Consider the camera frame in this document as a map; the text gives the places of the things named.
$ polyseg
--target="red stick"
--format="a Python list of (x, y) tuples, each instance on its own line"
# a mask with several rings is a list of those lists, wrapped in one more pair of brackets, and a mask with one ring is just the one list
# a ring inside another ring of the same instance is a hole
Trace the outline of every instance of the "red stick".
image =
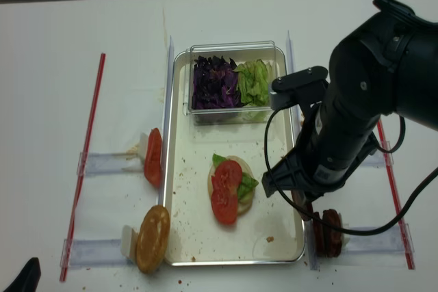
[[(378, 121), (377, 129), (378, 129), (378, 135), (381, 139), (382, 147), (385, 147), (386, 137), (385, 137), (385, 132), (383, 131), (382, 120)], [(402, 206), (400, 205), (400, 197), (398, 196), (396, 177), (394, 176), (394, 171), (392, 170), (392, 163), (391, 163), (391, 159), (389, 158), (389, 155), (384, 154), (384, 156), (385, 156), (385, 163), (386, 163), (386, 171), (388, 173), (388, 178), (389, 178), (389, 186), (391, 187), (392, 200), (393, 200), (394, 206), (396, 208), (396, 213), (399, 214)], [(411, 244), (407, 238), (408, 234), (407, 234), (406, 226), (404, 225), (403, 218), (398, 222), (398, 225), (400, 226), (400, 232), (401, 232), (402, 239), (403, 239), (404, 251), (405, 251), (406, 262), (408, 264), (408, 268), (415, 269), (415, 263), (413, 262), (412, 248), (411, 248)]]
[[(87, 133), (85, 136), (85, 142), (83, 144), (83, 150), (82, 150), (82, 154), (85, 157), (84, 163), (86, 163), (86, 161), (87, 161), (86, 157), (88, 154), (88, 149), (90, 147), (91, 132), (92, 132), (92, 128), (93, 128), (94, 115), (96, 113), (97, 99), (99, 97), (99, 90), (101, 89), (103, 67), (105, 65), (105, 57), (106, 57), (106, 55), (104, 53), (102, 53), (101, 60), (99, 62), (99, 69), (97, 70), (96, 85), (94, 87), (94, 96), (93, 96), (93, 101), (91, 103), (90, 116), (88, 117)], [(83, 172), (78, 172), (77, 183), (76, 183), (76, 192), (75, 192), (75, 198), (73, 199), (73, 208), (71, 210), (70, 226), (68, 227), (67, 239), (73, 239), (73, 233), (75, 232), (75, 210), (76, 210), (76, 206), (77, 206), (77, 201), (79, 200), (79, 195), (81, 193), (82, 183), (83, 183)], [(66, 264), (68, 263), (69, 258), (70, 258), (70, 250), (67, 251), (66, 261), (65, 261)], [(67, 269), (68, 269), (67, 267), (64, 267), (61, 269), (60, 282), (66, 281)]]

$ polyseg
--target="tomato slice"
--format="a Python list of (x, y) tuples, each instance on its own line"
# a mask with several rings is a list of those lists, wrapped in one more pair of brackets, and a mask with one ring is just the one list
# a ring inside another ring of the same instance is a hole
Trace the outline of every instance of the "tomato slice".
[(211, 195), (211, 208), (215, 218), (224, 225), (232, 225), (237, 219), (237, 192), (230, 193), (226, 189), (215, 189)]
[(144, 160), (144, 176), (153, 186), (159, 187), (162, 180), (162, 136), (158, 128), (151, 131), (148, 139), (148, 150)]
[(242, 168), (240, 165), (233, 160), (223, 161), (214, 172), (214, 176), (216, 177), (216, 184), (223, 186), (234, 186), (235, 188), (239, 187), (242, 182)]

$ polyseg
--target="white table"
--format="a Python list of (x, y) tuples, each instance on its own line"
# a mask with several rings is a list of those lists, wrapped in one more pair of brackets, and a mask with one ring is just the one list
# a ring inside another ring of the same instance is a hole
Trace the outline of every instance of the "white table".
[[(438, 21), (435, 0), (400, 1), (419, 16)], [(37, 256), (42, 269), (38, 291), (82, 291), (83, 287), (87, 291), (136, 291), (136, 287), (139, 291), (435, 291), (438, 219), (433, 204), (438, 182), (428, 187), (406, 216), (415, 246), (415, 271), (323, 266), (321, 272), (312, 272), (303, 262), (194, 269), (164, 265), (153, 276), (144, 276), (135, 267), (70, 270), (67, 282), (58, 282), (78, 154), (101, 52), (107, 54), (105, 76), (129, 71), (139, 82), (144, 75), (154, 76), (150, 87), (161, 88), (170, 35), (177, 54), (192, 44), (252, 40), (274, 40), (284, 49), (290, 30), (296, 68), (327, 67), (334, 46), (375, 12), (372, 0), (0, 5), (0, 290), (29, 258)], [(383, 120), (394, 145), (398, 119)], [(394, 155), (402, 204), (437, 160), (438, 133), (407, 122), (403, 147)]]

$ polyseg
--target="purple cabbage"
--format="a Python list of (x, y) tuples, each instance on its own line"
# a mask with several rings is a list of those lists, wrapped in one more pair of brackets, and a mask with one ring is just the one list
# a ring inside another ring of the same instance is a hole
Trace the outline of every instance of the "purple cabbage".
[(237, 67), (230, 62), (213, 56), (199, 56), (193, 72), (192, 109), (224, 109), (242, 107), (240, 92), (237, 91)]

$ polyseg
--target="silver baking tray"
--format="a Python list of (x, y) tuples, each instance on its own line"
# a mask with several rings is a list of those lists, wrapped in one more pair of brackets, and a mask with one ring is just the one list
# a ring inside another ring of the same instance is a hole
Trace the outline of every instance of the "silver baking tray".
[[(255, 48), (232, 47), (239, 52), (235, 57), (242, 61), (246, 55), (251, 57), (246, 52)], [(257, 51), (263, 57), (263, 49)], [(286, 74), (285, 56), (277, 47), (274, 51), (276, 75), (283, 76)], [(265, 122), (197, 125), (194, 116), (188, 115), (185, 108), (187, 74), (192, 69), (190, 50), (176, 56), (173, 68), (170, 65), (163, 135), (164, 184), (159, 197), (171, 218), (166, 262), (174, 266), (199, 266), (299, 260), (305, 250), (301, 217), (280, 195), (266, 198), (261, 184), (257, 186), (252, 208), (238, 217), (236, 225), (225, 227), (217, 223), (207, 192), (211, 157), (214, 152), (241, 157), (260, 181), (266, 170), (263, 157)], [(293, 119), (290, 111), (283, 111), (283, 115), (277, 115), (272, 121), (268, 137), (270, 163), (276, 163), (294, 146)]]

